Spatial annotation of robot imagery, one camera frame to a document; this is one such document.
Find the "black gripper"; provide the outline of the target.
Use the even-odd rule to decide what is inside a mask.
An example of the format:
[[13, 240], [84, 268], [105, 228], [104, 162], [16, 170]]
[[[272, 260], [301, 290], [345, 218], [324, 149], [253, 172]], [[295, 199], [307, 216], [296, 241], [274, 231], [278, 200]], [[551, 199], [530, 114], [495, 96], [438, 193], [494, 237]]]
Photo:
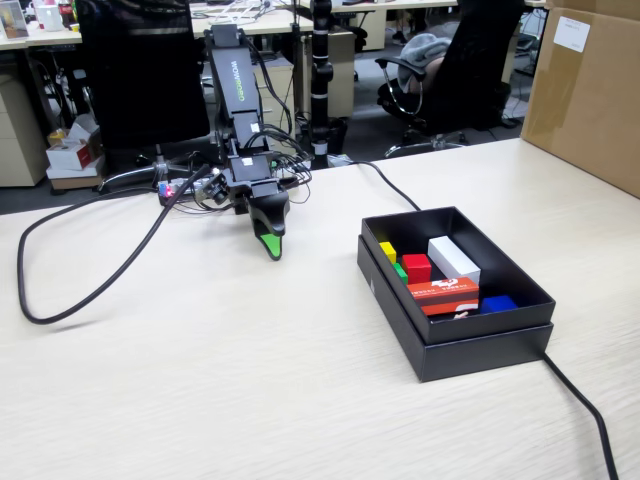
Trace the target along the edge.
[[282, 257], [289, 195], [271, 171], [266, 155], [234, 157], [223, 171], [225, 189], [237, 215], [250, 214], [254, 233], [269, 258]]

